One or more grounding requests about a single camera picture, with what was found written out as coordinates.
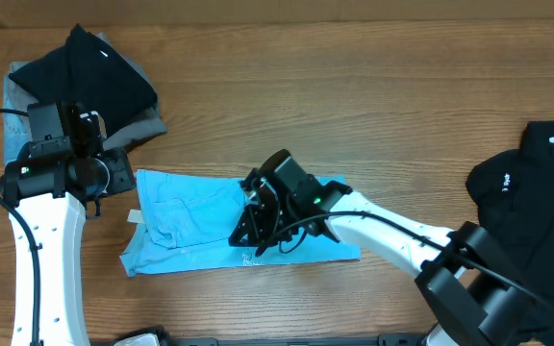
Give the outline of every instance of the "wooden table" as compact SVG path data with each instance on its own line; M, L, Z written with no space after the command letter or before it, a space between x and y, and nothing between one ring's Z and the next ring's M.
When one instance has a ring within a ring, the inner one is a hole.
M153 80L169 133L134 168L244 176L290 149L311 173L345 173L373 201L425 223L476 220L469 170L554 119L554 20L95 28ZM12 61L68 30L0 30L0 106ZM0 175L2 162L0 117ZM222 339L424 332L434 316L412 278L360 262L243 267L127 278L118 255L135 192L85 227L84 307L92 338L164 324ZM14 247L0 208L0 345L9 345Z

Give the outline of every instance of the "folded clothing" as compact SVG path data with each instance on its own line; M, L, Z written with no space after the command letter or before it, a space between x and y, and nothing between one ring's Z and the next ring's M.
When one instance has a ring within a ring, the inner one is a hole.
M76 25L65 45L9 75L40 103L80 102L113 135L155 105L153 88L103 40Z
M107 44L110 44L104 33L99 33L96 36ZM147 74L138 63L124 56L121 56L121 58L132 66L146 83L151 85L151 81ZM12 62L10 64L9 74L15 73L27 64L28 62ZM9 74L6 75L4 79L4 108L26 111L27 106L37 103L38 99L13 82L9 78ZM10 161L16 160L22 145L32 140L32 137L28 119L24 116L4 114L4 125L4 162L7 164ZM131 151L135 146L165 133L166 126L160 117L159 102L156 102L134 116L133 123L107 136L104 141L104 149L109 150L112 148L124 147L128 151Z
M526 283L554 306L554 121L527 124L520 148L476 165L466 186L482 227L505 248ZM548 309L538 309L521 327L545 326L552 318ZM533 336L554 346L554 330Z
M208 178L139 170L136 173L143 223L120 256L128 276L247 265L359 260L357 246L325 236L308 236L296 251L269 248L256 258L256 248L231 247L247 197L240 178ZM318 178L345 183L345 177ZM291 245L298 241L298 235Z

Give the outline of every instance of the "light blue cloth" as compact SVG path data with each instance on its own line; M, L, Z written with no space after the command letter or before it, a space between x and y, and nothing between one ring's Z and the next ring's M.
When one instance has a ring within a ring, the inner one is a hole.
M247 199L239 178L206 178L149 170L136 173L144 224L120 256L128 276L247 265L359 260L361 248L326 236L307 236L298 249L281 254L277 247L254 256L256 248L231 247ZM345 183L345 177L318 178ZM284 243L284 249L293 246Z

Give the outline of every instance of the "black mount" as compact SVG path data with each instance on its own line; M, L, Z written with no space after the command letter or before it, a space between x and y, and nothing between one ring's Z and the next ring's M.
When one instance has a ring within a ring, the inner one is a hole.
M337 182L320 184L313 175L305 173L286 149L274 154L259 169L254 168L240 186L251 203L245 207L229 243L257 247L257 257L280 241L292 241L301 232L335 240L323 221L309 222L282 234L275 231L329 211L341 196L352 190Z
M447 248L451 252L524 285L522 274L484 228L466 222L449 237ZM455 278L461 266L453 258L441 254L423 265L415 283L440 325L457 344L505 345L525 315L535 307L535 301L484 273L465 288Z
M80 114L68 102L34 104L27 108L33 141L6 165L0 179L4 201L18 207L21 199L67 192L87 202L136 187L127 154L121 148L104 151L98 114Z
M380 334L378 346L422 346L425 334Z

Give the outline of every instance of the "black cloth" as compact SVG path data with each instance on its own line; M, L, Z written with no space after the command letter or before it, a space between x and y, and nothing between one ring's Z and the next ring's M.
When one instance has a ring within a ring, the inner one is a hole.
M554 305L554 121L530 122L520 149L473 168L466 186L478 217L523 271L528 284ZM550 320L537 311L527 326ZM554 332L535 335L554 346Z
M157 102L153 88L114 49L76 25L65 45L10 74L40 103L77 102L113 135Z

